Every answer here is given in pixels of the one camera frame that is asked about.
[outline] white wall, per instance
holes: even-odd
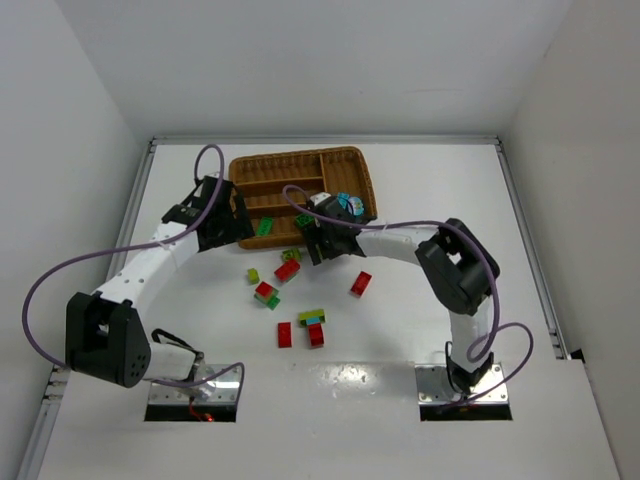
[[[24,339],[22,299],[48,267],[115,243],[141,151],[53,0],[0,2],[0,479],[17,473],[50,371]],[[106,263],[37,295],[35,332],[56,355],[66,300]]]
[[[506,137],[560,321],[629,479],[640,478],[638,25],[637,0],[574,2]]]
[[[141,138],[497,133],[571,0],[57,0]]]

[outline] tabletop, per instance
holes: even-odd
[[[341,144],[221,145],[227,161],[330,146]],[[273,281],[283,249],[230,245],[184,265],[145,328],[184,338],[208,362],[246,364],[237,421],[144,422],[148,384],[126,390],[73,373],[40,478],[618,478],[583,365],[555,358],[495,145],[353,146],[382,221],[460,218],[499,263],[502,321],[525,323],[535,338],[529,364],[508,384],[513,420],[420,422],[414,364],[443,362],[450,339],[448,312],[421,269],[359,257],[313,267],[303,256],[272,312],[253,299],[246,272]],[[137,187],[132,243],[148,240],[191,190],[201,147],[156,147]],[[218,170],[211,151],[200,171]],[[348,292],[360,271],[373,278],[358,299]],[[294,323],[293,348],[278,349],[277,323],[316,308],[326,314],[324,348],[309,349]],[[507,330],[493,351],[508,373],[526,349],[526,335]]]

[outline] red block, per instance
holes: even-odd
[[[278,268],[273,274],[280,280],[280,282],[285,283],[291,280],[296,273],[300,270],[300,264],[295,258],[290,258],[286,262],[282,264],[280,268]]]
[[[358,275],[358,278],[356,278],[353,287],[351,287],[351,292],[353,292],[358,297],[361,296],[367,288],[367,285],[369,285],[370,280],[371,275],[369,275],[367,272],[360,272],[360,275]]]
[[[278,347],[291,348],[291,322],[278,324]]]
[[[260,285],[258,285],[258,288],[256,288],[256,293],[265,299],[269,298],[271,292],[273,292],[273,287],[267,282],[260,283]]]
[[[314,323],[313,325],[309,325],[307,330],[309,331],[309,343],[311,344],[311,348],[323,347],[324,334],[322,333],[322,324]]]

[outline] toy block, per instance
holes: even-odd
[[[281,283],[286,283],[296,276],[298,270],[300,270],[300,264],[295,258],[290,258],[280,268],[273,272],[273,274]]]
[[[264,237],[265,235],[269,235],[269,232],[271,231],[272,226],[273,226],[273,218],[263,217],[260,220],[260,225],[258,225],[258,230],[256,231],[256,237]]]
[[[267,282],[262,282],[256,288],[256,293],[254,297],[265,305],[268,304],[269,300],[278,295],[278,290],[273,288]]]
[[[280,299],[274,295],[267,302],[267,307],[269,307],[269,310],[275,310],[279,303]]]
[[[297,261],[300,261],[300,250],[297,248],[290,248],[289,250],[285,250],[284,252],[282,252],[282,261],[286,262],[287,260],[290,259],[295,259]]]
[[[311,215],[307,215],[306,213],[301,213],[296,217],[295,225],[298,228],[304,228],[310,223],[313,223],[313,217]]]
[[[317,310],[311,310],[310,312],[302,312],[298,314],[298,323],[301,327],[309,325],[307,320],[310,318],[317,318],[320,323],[325,322],[324,310],[319,308]]]
[[[278,348],[291,348],[291,322],[278,324]]]
[[[311,348],[323,347],[324,346],[324,334],[322,333],[322,325],[316,323],[314,325],[310,325],[307,328],[309,332],[309,343],[311,344]]]
[[[360,272],[360,275],[358,275],[358,278],[356,278],[356,281],[351,287],[351,292],[358,297],[362,296],[367,285],[369,285],[369,281],[371,281],[371,275],[367,272]]]
[[[249,277],[249,283],[251,285],[255,285],[260,282],[260,275],[258,275],[258,271],[255,268],[247,270],[247,276]]]

